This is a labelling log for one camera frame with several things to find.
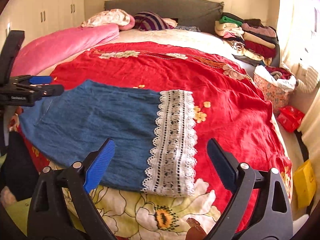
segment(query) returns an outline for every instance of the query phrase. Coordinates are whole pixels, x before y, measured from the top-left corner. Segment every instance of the curtain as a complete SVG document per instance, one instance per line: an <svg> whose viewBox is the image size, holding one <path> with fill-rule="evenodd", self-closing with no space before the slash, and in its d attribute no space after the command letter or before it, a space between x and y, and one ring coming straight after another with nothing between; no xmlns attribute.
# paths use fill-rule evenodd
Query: curtain
<svg viewBox="0 0 320 240"><path fill-rule="evenodd" d="M296 74L315 27L312 0L280 0L277 34L282 61Z"/></svg>
<svg viewBox="0 0 320 240"><path fill-rule="evenodd" d="M317 191L313 206L315 208L320 200L320 90L302 119L298 131L302 132L302 141L308 148L309 159L316 176Z"/></svg>

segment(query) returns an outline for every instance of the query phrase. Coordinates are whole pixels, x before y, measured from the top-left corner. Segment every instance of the red bedspread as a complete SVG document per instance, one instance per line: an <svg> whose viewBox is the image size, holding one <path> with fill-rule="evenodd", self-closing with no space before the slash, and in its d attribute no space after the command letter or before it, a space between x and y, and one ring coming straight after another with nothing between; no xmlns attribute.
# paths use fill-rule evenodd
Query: red bedspread
<svg viewBox="0 0 320 240"><path fill-rule="evenodd" d="M271 123L271 103L264 100L244 69L221 56L153 42L116 43L84 52L73 61L57 66L51 76L66 90L91 79L120 87L192 91L195 105L207 115L195 127L196 179L209 182L208 192L215 190L214 205L221 213L231 193L224 189L206 153L210 138L216 138L224 150L254 169L268 171L277 167L283 174L287 173L285 177L290 177L291 162L285 157ZM211 103L210 108L203 107L205 101ZM34 148L31 152L37 162L41 153ZM47 165L43 160L37 164L39 169ZM256 196L254 192L239 229L247 224Z"/></svg>

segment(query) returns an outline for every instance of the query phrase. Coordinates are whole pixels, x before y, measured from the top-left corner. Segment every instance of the floral basket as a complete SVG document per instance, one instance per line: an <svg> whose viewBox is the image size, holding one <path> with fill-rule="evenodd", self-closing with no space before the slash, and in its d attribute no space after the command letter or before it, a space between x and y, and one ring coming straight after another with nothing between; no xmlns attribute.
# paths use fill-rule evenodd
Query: floral basket
<svg viewBox="0 0 320 240"><path fill-rule="evenodd" d="M254 74L254 83L263 92L266 100L270 100L273 106L273 113L278 116L280 108L287 106L289 96L292 92L287 92L284 89L275 86L261 76Z"/></svg>

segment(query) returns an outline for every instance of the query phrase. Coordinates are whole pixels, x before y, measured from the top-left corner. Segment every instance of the white sheet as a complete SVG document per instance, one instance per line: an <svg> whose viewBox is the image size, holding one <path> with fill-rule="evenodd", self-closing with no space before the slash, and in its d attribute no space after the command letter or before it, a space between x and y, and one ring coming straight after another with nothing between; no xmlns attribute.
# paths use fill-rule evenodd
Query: white sheet
<svg viewBox="0 0 320 240"><path fill-rule="evenodd" d="M129 42L144 42L144 41L152 41L152 42L156 42L164 45L188 47L188 48L193 48L193 49L203 51L205 53L218 54L234 62L237 62L242 68L244 68L247 71L249 75L250 73L253 74L253 71L254 71L253 66L247 63L241 62L239 60L236 60L233 57L233 55L231 54L232 50L229 45L224 44L222 40L208 33L190 32L190 31L177 30L177 29L141 32L137 29L132 29L129 31L120 32L120 37L118 39L115 39L108 43L121 43L121 42L129 43ZM79 52L64 61L59 62L58 64L71 61L81 53L82 52ZM55 64L47 68L46 70L39 73L39 75L50 75L51 72L55 69L55 67L58 64ZM274 115L272 115L271 122L273 123L276 133L279 137L279 140L283 145L284 154L285 156L288 157L284 140L282 138L282 135L279 130L279 126L276 122Z"/></svg>

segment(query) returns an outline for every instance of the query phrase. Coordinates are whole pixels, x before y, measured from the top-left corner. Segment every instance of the black clamp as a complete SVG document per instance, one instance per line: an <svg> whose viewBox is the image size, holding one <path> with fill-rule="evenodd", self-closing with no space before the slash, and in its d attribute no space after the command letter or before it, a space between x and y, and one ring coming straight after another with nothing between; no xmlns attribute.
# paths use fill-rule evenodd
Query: black clamp
<svg viewBox="0 0 320 240"><path fill-rule="evenodd" d="M33 106L43 97L59 96L62 85L47 85L50 76L22 75L10 77L13 63L24 40L23 31L11 31L0 54L0 154L6 153L9 143L8 124L16 106Z"/></svg>
<svg viewBox="0 0 320 240"><path fill-rule="evenodd" d="M223 185L233 195L205 240L291 239L291 208L278 169L257 171L247 163L239 163L215 139L209 140L207 151ZM254 189L259 189L259 194L248 227L235 234Z"/></svg>
<svg viewBox="0 0 320 240"><path fill-rule="evenodd" d="M28 238L32 240L116 240L98 213L89 192L96 188L115 151L111 139L83 162L53 171L45 167L31 200L28 215ZM62 188L68 188L77 215L86 231L76 230L69 218Z"/></svg>

